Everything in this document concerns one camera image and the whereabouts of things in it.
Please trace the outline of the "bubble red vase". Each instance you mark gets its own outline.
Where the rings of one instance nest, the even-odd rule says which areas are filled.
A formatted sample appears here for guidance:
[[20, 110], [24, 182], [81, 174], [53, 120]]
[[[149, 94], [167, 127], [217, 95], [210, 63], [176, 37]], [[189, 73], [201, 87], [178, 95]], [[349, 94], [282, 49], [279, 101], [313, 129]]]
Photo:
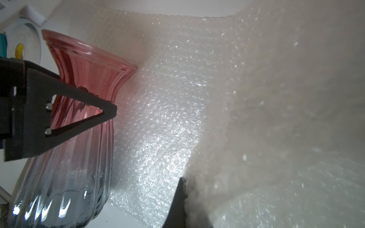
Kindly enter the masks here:
[[[138, 67], [134, 63], [75, 38], [44, 29], [43, 39], [68, 85], [115, 105], [122, 85]], [[56, 125], [97, 113], [76, 103]], [[113, 119], [101, 123], [27, 162], [11, 197], [10, 228], [83, 228], [106, 204], [111, 186]]]

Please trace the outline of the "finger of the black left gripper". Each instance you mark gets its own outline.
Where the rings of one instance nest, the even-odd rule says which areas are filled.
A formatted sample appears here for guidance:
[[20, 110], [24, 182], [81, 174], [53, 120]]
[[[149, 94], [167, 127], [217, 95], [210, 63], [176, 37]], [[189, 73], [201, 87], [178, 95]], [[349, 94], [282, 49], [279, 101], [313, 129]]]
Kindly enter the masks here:
[[[12, 102], [12, 136], [2, 140], [4, 161], [31, 158], [55, 148], [99, 124], [113, 119], [117, 106], [88, 92], [68, 85], [60, 76], [24, 60], [26, 87], [15, 90]], [[82, 110], [96, 108], [97, 113], [77, 122], [56, 125], [62, 113], [76, 103]]]

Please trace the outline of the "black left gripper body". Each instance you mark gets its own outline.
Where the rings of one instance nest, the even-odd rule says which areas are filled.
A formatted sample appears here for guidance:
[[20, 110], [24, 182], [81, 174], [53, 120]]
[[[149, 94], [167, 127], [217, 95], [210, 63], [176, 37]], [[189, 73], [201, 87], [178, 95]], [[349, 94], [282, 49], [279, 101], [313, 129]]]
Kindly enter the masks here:
[[12, 102], [15, 90], [26, 87], [23, 60], [1, 57], [1, 139], [12, 136]]

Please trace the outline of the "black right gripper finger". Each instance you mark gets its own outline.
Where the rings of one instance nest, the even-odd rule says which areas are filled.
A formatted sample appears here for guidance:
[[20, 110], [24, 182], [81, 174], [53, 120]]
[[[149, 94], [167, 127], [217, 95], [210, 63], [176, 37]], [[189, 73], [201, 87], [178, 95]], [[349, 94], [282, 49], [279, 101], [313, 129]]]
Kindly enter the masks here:
[[185, 199], [187, 197], [185, 192], [186, 180], [184, 177], [179, 179], [175, 195], [162, 228], [186, 228], [186, 212]]

